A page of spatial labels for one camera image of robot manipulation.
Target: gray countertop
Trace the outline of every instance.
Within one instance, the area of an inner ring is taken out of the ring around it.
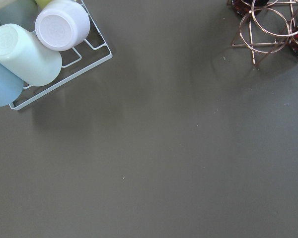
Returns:
[[[298,62],[224,0],[86,0],[113,58],[0,108],[0,238],[298,238]]]

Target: white wire rack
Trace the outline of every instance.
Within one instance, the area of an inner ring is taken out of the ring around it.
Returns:
[[[113,57],[95,21],[89,14],[84,1],[78,0],[77,2],[81,3],[90,18],[91,27],[88,37],[76,47],[61,52],[63,66],[59,76],[52,83],[42,87],[25,85],[21,95],[9,104],[11,109],[18,111],[24,108],[63,84]]]

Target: wire rack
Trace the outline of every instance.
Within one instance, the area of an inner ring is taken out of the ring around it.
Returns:
[[[24,108],[63,84],[113,57],[84,1],[77,0],[77,2],[85,8],[90,19],[91,27],[88,37],[72,49],[60,52],[63,66],[60,74],[52,83],[41,87],[24,85],[21,95],[9,104],[11,109],[18,111]]]
[[[231,2],[232,2],[232,0],[227,0],[226,4],[232,5]],[[261,8],[254,7],[254,3],[255,3],[255,1],[253,1],[252,6],[250,6],[251,11],[249,13],[245,14],[244,17],[242,18],[240,25],[239,25],[239,29],[231,42],[231,46],[234,48],[249,48],[251,51],[252,63],[255,66],[258,66],[262,60],[264,60],[270,54],[276,53],[279,50],[281,50],[283,47],[285,47],[288,44],[290,38],[293,39],[292,37],[295,34],[298,34],[298,31],[292,32],[292,29],[294,27],[298,26],[298,21],[296,21],[296,16],[298,14],[298,0],[291,0],[291,1],[274,0],[273,2],[269,2],[266,5],[266,7],[261,7]],[[279,11],[272,9],[273,6],[283,7],[284,9],[285,9],[285,7],[287,7],[288,10],[286,10],[286,12],[289,13],[290,17],[287,19],[286,17],[284,17],[285,14],[281,14]],[[283,34],[283,35],[281,33],[275,34],[275,33],[269,32],[265,28],[263,28],[258,23],[258,21],[255,17],[255,14],[254,14],[256,11],[261,11],[261,10],[273,11],[280,18],[282,18],[285,22],[285,26],[281,31],[286,29],[287,33]],[[264,43],[263,42],[256,43],[254,41],[254,30],[253,30],[254,27],[258,27],[261,31],[263,31],[264,33],[267,33],[268,35],[275,36],[274,40],[267,41]],[[247,30],[248,30],[248,41],[246,41],[243,36],[243,30],[245,30],[245,28],[247,28]],[[236,43],[238,38],[240,38],[242,40],[242,44]],[[259,48],[265,48],[265,47],[271,47],[271,48],[268,51],[259,50]],[[262,54],[262,57],[260,57],[260,58],[256,57],[255,53]]]

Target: copper wire stand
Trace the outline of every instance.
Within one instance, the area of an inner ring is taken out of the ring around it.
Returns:
[[[232,2],[232,0],[227,0],[226,4],[232,5],[231,2]],[[296,15],[298,13],[298,8],[296,11],[294,11],[294,6],[295,5],[298,6],[298,0],[292,0],[292,1],[275,0],[274,2],[269,2],[266,6],[261,7],[261,8],[254,7],[254,5],[255,5],[255,1],[253,1],[252,5],[249,5],[251,7],[251,10],[249,13],[245,14],[244,17],[242,18],[242,20],[240,22],[239,29],[231,42],[231,46],[233,48],[249,48],[250,52],[251,52],[252,63],[255,66],[258,66],[262,60],[264,60],[270,54],[276,53],[279,50],[281,50],[283,47],[285,47],[288,44],[290,38],[292,38],[295,34],[298,34],[298,31],[292,32],[292,28],[296,27],[296,25],[297,25]],[[273,6],[289,7],[290,15],[291,15],[290,20],[286,20],[286,18],[281,13],[272,9]],[[285,27],[284,27],[284,29],[282,29],[280,31],[279,34],[275,34],[275,33],[271,33],[269,31],[267,31],[258,23],[258,21],[255,18],[254,12],[261,11],[261,10],[273,11],[275,14],[279,15],[285,21]],[[243,29],[245,29],[246,24],[248,25],[247,28],[248,28],[248,33],[249,33],[248,34],[249,43],[244,40],[244,37],[242,34],[242,31],[243,31]],[[260,30],[262,30],[264,33],[267,33],[271,36],[275,36],[274,41],[265,42],[265,43],[255,43],[254,38],[253,38],[254,32],[252,30],[254,25],[259,27]],[[283,32],[286,28],[287,28],[287,34],[281,35],[281,32]],[[240,38],[242,40],[242,44],[236,43],[238,38]],[[269,51],[262,51],[262,50],[256,49],[255,47],[256,48],[272,47],[272,48]],[[255,53],[261,53],[263,56],[258,59],[256,57]]]

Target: white cup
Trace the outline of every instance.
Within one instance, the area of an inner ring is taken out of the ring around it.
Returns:
[[[0,9],[0,24],[13,23],[28,31],[34,31],[38,6],[34,0],[17,0]]]
[[[6,24],[0,27],[0,63],[29,85],[43,86],[60,73],[62,57],[22,27]]]
[[[23,89],[23,81],[0,64],[0,107],[12,103]]]
[[[53,0],[35,21],[35,31],[47,48],[66,51],[81,43],[89,34],[90,23],[85,9],[71,0]]]

